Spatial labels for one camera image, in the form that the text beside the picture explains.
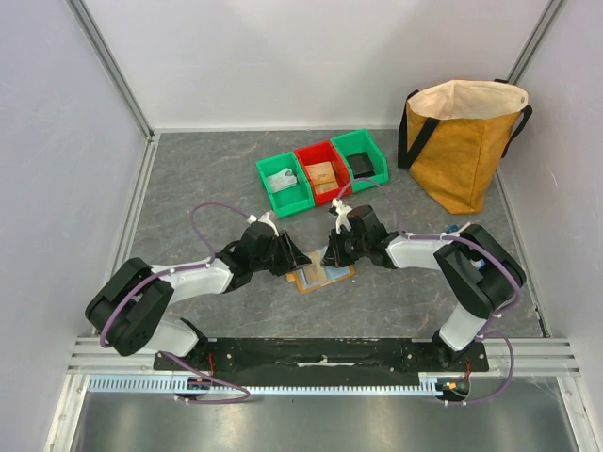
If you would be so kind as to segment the orange leather card holder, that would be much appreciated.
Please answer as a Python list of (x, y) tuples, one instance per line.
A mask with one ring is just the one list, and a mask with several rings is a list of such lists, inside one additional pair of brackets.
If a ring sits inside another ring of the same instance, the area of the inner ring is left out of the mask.
[(311, 251), (308, 256), (311, 264), (301, 269), (289, 272), (285, 278), (289, 283), (295, 283), (300, 293), (306, 294), (318, 291), (327, 285), (337, 283), (355, 275), (354, 266), (333, 267), (321, 263), (326, 247)]

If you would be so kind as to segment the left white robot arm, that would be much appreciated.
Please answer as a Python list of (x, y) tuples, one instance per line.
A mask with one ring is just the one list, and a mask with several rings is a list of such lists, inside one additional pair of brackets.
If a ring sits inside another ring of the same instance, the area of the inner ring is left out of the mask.
[(89, 303), (85, 317), (101, 333), (101, 346), (112, 347), (122, 356), (171, 336), (176, 361), (194, 370), (206, 362), (207, 347), (186, 321), (168, 324), (164, 314), (170, 304), (235, 291), (256, 272), (281, 277), (310, 263), (287, 232), (256, 221), (212, 259), (179, 266), (151, 266), (138, 257), (128, 259)]

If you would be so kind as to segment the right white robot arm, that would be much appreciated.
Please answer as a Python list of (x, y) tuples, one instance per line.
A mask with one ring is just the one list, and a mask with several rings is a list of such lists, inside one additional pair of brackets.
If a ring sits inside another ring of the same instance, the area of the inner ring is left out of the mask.
[(433, 363), (453, 370), (486, 324), (519, 301), (526, 273), (514, 258), (480, 225), (468, 223), (457, 232), (411, 234), (389, 232), (369, 205), (350, 208), (335, 199), (322, 264), (352, 266), (367, 258), (389, 269), (439, 270), (457, 299), (448, 320), (433, 337)]

